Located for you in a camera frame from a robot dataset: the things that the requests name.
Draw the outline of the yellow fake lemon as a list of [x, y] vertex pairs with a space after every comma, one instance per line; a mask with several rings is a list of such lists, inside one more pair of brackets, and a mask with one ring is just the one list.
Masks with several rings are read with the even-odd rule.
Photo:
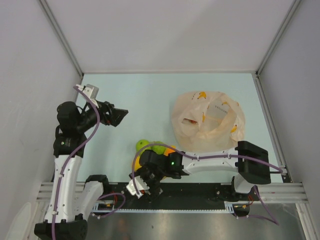
[[140, 156], [138, 156], [134, 162], [134, 171], [137, 171], [140, 169], [142, 166], [140, 164]]

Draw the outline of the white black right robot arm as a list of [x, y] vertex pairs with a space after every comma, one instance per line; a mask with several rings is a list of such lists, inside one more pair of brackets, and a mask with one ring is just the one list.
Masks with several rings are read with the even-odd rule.
[[164, 143], [152, 142], [137, 151], [126, 190], [137, 198], [155, 197], [162, 193], [164, 178], [181, 179], [200, 172], [227, 171], [235, 175], [230, 194], [242, 201], [255, 185], [271, 183], [271, 164], [266, 150], [248, 142], [239, 141], [236, 147], [221, 152], [194, 153], [175, 149]]

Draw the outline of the green fake apple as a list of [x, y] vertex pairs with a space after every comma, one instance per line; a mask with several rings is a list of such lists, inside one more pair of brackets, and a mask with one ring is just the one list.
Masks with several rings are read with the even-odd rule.
[[136, 152], [138, 152], [141, 148], [143, 148], [144, 146], [149, 145], [149, 144], [150, 144], [150, 142], [148, 140], [140, 139], [135, 145]]
[[166, 151], [166, 147], [163, 146], [164, 143], [161, 141], [155, 141], [154, 144], [159, 144], [159, 145], [153, 145], [151, 147], [152, 151], [154, 151], [158, 155], [163, 155]]

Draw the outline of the orange yellow fake mango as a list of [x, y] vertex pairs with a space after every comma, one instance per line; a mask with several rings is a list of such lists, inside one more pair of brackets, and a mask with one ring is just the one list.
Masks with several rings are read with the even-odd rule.
[[164, 155], [168, 156], [171, 153], [174, 153], [176, 150], [176, 146], [175, 145], [171, 145], [170, 147], [165, 147], [165, 151], [164, 151]]

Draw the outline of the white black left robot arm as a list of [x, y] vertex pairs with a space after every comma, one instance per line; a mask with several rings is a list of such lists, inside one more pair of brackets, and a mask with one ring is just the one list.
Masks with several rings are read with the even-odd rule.
[[82, 193], [76, 196], [77, 177], [89, 138], [85, 133], [98, 124], [118, 126], [128, 110], [116, 108], [108, 101], [86, 103], [80, 109], [67, 101], [57, 107], [59, 125], [55, 129], [53, 155], [55, 171], [48, 210], [43, 222], [34, 227], [41, 240], [84, 240], [88, 218], [98, 199], [110, 196], [112, 187], [106, 175], [90, 175]]

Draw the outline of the translucent peach plastic bag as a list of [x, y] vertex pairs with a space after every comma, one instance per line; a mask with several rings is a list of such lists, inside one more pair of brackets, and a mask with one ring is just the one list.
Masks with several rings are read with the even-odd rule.
[[245, 139], [246, 118], [241, 105], [220, 91], [179, 95], [171, 113], [175, 138], [186, 152], [228, 150]]

